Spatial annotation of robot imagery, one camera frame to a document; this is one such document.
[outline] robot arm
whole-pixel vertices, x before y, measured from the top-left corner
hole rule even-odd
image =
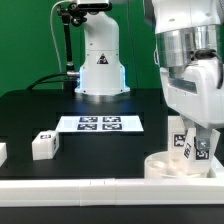
[[[224,127],[221,0],[144,1],[145,14],[156,18],[157,61],[169,107],[181,115],[186,130],[182,151],[169,150],[170,163],[183,175],[206,176]],[[154,7],[154,12],[147,6]]]

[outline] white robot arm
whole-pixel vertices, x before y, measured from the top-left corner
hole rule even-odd
[[[173,142],[170,144],[170,164],[182,175],[206,176],[219,137],[214,129],[224,127],[220,56],[224,1],[145,0],[144,4],[146,14],[151,13],[151,24],[153,13],[146,7],[154,7],[156,63],[160,66],[165,99],[169,107],[180,113],[187,133],[182,150]]]
[[[68,33],[65,38],[67,73],[74,70],[68,25],[78,27],[84,24],[85,62],[80,68],[80,82],[75,89],[77,97],[94,101],[113,100],[130,91],[125,85],[124,66],[119,61],[119,27],[104,13],[112,9],[111,2],[124,3],[123,0],[71,0],[67,8],[59,9],[65,33]]]

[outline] white block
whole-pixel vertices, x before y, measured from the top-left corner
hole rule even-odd
[[[79,180],[1,181],[0,207],[79,206]]]
[[[59,148],[57,131],[40,132],[32,142],[33,160],[52,159]]]
[[[0,143],[0,167],[7,159],[6,144]]]
[[[80,181],[80,205],[115,205],[115,179]]]

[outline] black and white tag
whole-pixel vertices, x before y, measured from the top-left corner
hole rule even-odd
[[[201,151],[196,149],[196,160],[209,160],[209,150]]]
[[[51,135],[41,135],[40,139],[49,139],[51,138]]]
[[[121,117],[103,117],[103,122],[121,122]]]
[[[80,117],[79,122],[83,122],[83,123],[98,122],[98,117]]]
[[[97,130],[97,124],[79,124],[78,131],[93,131]]]
[[[184,155],[186,156],[187,159],[190,156],[190,152],[191,152],[191,145],[187,143],[185,151],[184,151]]]
[[[115,131],[115,130],[122,130],[121,124],[103,124],[103,130],[106,131]]]
[[[183,147],[185,142],[185,134],[174,134],[173,145],[174,147]]]

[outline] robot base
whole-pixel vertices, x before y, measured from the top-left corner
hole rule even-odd
[[[114,102],[130,97],[130,91],[122,92],[116,95],[90,95],[85,93],[75,92],[75,98],[82,99],[90,102],[102,103],[102,102]]]

